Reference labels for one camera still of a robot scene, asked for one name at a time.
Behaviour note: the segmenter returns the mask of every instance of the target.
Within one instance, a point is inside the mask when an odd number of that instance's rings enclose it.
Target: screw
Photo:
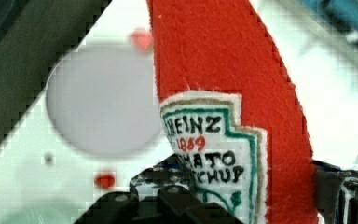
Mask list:
[[[177,192],[179,192],[179,188],[170,187],[170,188],[167,189],[167,192],[169,192],[169,193],[177,193]]]
[[[344,186],[349,190],[355,191],[358,189],[358,178],[348,178],[344,181]]]
[[[145,182],[145,178],[142,175],[137,175],[135,178],[131,180],[133,185],[140,185]]]
[[[170,180],[173,181],[173,182],[179,182],[182,178],[177,176],[177,175],[172,175],[170,177]]]
[[[116,201],[118,202],[124,202],[128,199],[129,197],[125,194],[119,195],[115,198]]]
[[[168,169],[168,172],[176,173],[176,172],[179,172],[179,171],[177,169],[175,169],[175,168],[170,168],[170,169]]]

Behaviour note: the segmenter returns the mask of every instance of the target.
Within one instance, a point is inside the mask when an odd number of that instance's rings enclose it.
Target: white label patch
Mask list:
[[[183,92],[161,104],[161,117],[199,199],[243,223],[266,223],[267,132],[241,126],[241,96]]]

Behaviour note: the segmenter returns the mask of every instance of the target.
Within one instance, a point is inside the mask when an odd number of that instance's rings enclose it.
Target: gray circle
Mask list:
[[[124,201],[126,201],[128,198],[129,198],[129,197],[128,197],[127,195],[123,194],[123,195],[118,195],[118,196],[115,198],[115,200],[118,201],[118,202],[124,202]]]
[[[178,187],[170,187],[167,189],[167,192],[169,193],[177,193],[179,192],[179,188]]]
[[[160,131],[153,61],[132,49],[71,52],[48,79],[47,110],[65,141],[91,155],[145,149]]]

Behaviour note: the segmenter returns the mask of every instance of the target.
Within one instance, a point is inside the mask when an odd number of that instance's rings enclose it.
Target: white table surface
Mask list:
[[[309,33],[278,5],[254,1],[274,37],[308,119],[314,159],[351,167],[358,153],[358,72],[323,41]],[[145,1],[115,0],[81,44],[128,44],[137,27],[149,27]],[[114,190],[128,190],[129,180],[145,167],[172,154],[161,137],[136,158],[98,160],[66,145],[48,119],[45,93],[0,146],[0,217],[23,201],[59,197],[79,214],[106,191],[93,186],[101,170],[116,172]],[[43,162],[46,153],[54,164]]]

